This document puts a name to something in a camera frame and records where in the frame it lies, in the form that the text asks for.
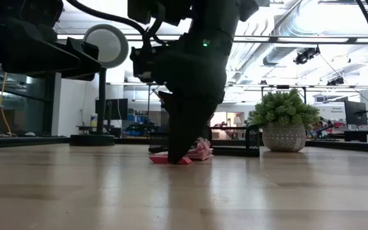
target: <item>wooden floor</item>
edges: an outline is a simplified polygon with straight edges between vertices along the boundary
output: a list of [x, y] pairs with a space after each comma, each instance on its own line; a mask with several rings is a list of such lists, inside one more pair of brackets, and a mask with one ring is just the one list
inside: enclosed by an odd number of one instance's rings
[[0, 230], [368, 230], [368, 153], [153, 165], [146, 146], [0, 149]]

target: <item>yellow cable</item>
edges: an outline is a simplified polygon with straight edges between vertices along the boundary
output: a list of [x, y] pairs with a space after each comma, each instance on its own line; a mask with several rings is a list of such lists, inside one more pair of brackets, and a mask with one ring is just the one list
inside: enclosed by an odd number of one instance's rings
[[[4, 81], [3, 81], [3, 88], [2, 88], [2, 90], [1, 90], [1, 96], [0, 96], [0, 105], [2, 105], [2, 104], [3, 104], [3, 94], [4, 94], [4, 90], [5, 90], [5, 82], [6, 82], [6, 78], [7, 78], [7, 76], [8, 76], [8, 73], [5, 73], [5, 75], [4, 75]], [[4, 122], [5, 122], [5, 125], [6, 125], [6, 127], [8, 128], [9, 133], [10, 133], [10, 134], [12, 134], [12, 133], [11, 133], [11, 128], [10, 128], [10, 126], [9, 126], [8, 122], [6, 121], [4, 111], [3, 111], [3, 110], [1, 110], [1, 112], [2, 112], [2, 114], [3, 114], [3, 119], [4, 119]]]

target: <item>green plant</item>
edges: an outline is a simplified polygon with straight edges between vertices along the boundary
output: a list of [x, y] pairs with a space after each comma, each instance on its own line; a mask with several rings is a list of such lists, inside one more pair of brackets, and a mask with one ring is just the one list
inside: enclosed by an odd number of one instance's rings
[[265, 126], [269, 122], [278, 122], [282, 126], [303, 124], [308, 130], [317, 121], [319, 109], [304, 104], [297, 89], [290, 93], [268, 93], [248, 117], [249, 125]]

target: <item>woven pot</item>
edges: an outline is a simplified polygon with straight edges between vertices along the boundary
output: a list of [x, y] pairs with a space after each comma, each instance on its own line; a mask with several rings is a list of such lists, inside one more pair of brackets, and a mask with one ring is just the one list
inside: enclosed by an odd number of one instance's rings
[[305, 147], [305, 127], [303, 125], [281, 126], [277, 122], [271, 122], [263, 128], [262, 141], [271, 151], [297, 152]]

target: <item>potted plant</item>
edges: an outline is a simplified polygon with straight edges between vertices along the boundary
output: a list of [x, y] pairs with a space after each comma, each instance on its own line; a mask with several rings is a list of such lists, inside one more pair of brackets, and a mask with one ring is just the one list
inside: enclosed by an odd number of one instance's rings
[[305, 147], [306, 131], [319, 121], [319, 109], [302, 102], [297, 89], [268, 93], [249, 113], [249, 125], [263, 129], [262, 141], [271, 151], [297, 152]]

